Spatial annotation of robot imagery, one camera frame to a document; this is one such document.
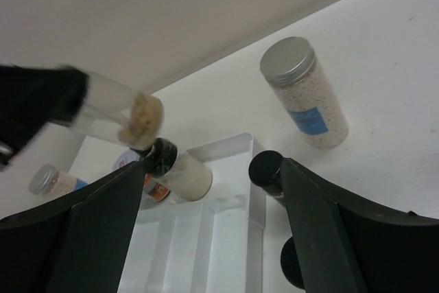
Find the red-label white-lid jar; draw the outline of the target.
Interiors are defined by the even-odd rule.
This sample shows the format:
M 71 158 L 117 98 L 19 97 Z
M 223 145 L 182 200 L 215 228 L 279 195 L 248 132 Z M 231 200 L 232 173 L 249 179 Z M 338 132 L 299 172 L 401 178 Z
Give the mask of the red-label white-lid jar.
M 158 170 L 160 152 L 157 148 L 152 147 L 149 151 L 146 150 L 144 152 L 128 149 L 119 155 L 112 166 L 112 170 L 115 171 L 127 165 L 128 163 L 141 161 L 142 159 L 146 159 L 145 164 L 143 165 L 143 169 L 146 170 L 143 179 L 143 196 L 147 200 L 151 200 L 153 202 L 162 202 L 164 199 L 166 199 L 166 197 L 168 197 L 170 190 L 158 183 L 157 180 L 151 175 L 156 173 Z

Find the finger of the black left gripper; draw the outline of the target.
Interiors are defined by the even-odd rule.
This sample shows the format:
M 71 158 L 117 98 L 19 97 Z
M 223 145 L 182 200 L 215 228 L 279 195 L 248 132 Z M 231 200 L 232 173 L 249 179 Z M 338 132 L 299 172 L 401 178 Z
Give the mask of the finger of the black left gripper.
M 87 90 L 88 75 L 73 67 L 1 65 L 1 169 L 46 124 L 71 126 Z

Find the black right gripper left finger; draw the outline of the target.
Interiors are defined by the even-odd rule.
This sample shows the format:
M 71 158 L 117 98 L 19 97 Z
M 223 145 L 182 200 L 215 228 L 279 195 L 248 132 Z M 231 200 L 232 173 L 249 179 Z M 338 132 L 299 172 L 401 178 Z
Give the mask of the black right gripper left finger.
M 2 292 L 116 292 L 137 218 L 143 171 L 130 163 L 1 220 Z

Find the black-top brown powder bottle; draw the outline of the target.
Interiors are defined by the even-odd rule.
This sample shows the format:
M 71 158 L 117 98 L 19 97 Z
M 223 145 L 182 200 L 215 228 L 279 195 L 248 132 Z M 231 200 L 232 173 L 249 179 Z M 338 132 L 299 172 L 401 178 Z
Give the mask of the black-top brown powder bottle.
M 85 96 L 69 105 L 75 114 L 60 113 L 54 122 L 133 150 L 148 149 L 161 129 L 162 101 L 98 73 L 84 74 Z

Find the blue-label white bead jar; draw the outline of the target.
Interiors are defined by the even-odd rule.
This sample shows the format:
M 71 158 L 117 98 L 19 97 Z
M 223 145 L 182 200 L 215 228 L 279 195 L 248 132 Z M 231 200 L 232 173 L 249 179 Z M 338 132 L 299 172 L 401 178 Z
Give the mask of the blue-label white bead jar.
M 332 148 L 347 138 L 342 107 L 306 38 L 292 36 L 274 43 L 259 68 L 309 145 Z

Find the black-cap red-label spice bottle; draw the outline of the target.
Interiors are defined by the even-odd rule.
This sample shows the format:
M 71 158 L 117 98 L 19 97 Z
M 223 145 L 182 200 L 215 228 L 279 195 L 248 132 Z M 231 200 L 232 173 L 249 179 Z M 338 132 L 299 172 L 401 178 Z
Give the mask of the black-cap red-label spice bottle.
M 281 269 L 289 283 L 299 289 L 304 289 L 304 281 L 296 253 L 294 238 L 290 237 L 283 245 L 280 256 Z

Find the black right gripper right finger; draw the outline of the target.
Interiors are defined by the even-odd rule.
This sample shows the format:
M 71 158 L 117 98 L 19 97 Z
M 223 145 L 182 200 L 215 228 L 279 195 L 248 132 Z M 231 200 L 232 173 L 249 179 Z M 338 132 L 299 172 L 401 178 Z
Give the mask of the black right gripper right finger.
M 281 181 L 306 292 L 437 292 L 438 220 L 398 211 L 283 159 Z

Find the black-top white powder bottle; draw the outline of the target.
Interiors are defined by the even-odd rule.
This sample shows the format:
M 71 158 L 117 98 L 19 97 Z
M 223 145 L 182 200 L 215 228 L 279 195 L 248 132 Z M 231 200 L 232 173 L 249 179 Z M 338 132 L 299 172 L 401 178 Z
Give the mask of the black-top white powder bottle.
M 158 183 L 189 202 L 200 200 L 209 192 L 213 182 L 211 170 L 188 151 L 162 138 L 157 138 L 150 149 L 152 147 L 160 152 L 158 170 L 151 174 Z

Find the blue-label silver-lid jar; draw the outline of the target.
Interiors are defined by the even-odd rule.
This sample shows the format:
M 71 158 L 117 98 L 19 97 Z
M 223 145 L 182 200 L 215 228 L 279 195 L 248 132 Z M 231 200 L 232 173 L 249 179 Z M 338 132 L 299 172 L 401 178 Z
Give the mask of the blue-label silver-lid jar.
M 32 177 L 28 191 L 37 196 L 55 199 L 86 187 L 88 183 L 53 165 L 43 165 Z

